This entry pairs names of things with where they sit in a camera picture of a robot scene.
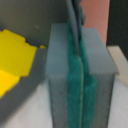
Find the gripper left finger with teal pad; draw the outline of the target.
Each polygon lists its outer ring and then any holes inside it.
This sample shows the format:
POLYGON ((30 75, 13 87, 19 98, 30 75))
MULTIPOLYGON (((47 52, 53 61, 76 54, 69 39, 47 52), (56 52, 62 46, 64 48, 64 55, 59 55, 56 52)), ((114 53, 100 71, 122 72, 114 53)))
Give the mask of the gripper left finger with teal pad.
POLYGON ((46 64, 53 128, 81 127, 81 68, 69 24, 53 24, 46 64))

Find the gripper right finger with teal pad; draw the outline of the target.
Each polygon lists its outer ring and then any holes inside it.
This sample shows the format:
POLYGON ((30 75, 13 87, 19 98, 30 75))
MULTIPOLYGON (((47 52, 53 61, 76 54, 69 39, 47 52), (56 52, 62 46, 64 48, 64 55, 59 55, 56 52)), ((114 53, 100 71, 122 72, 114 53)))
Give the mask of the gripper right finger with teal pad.
POLYGON ((80 128, 107 128, 113 83, 118 69, 96 28, 85 28, 83 36, 85 85, 80 128))

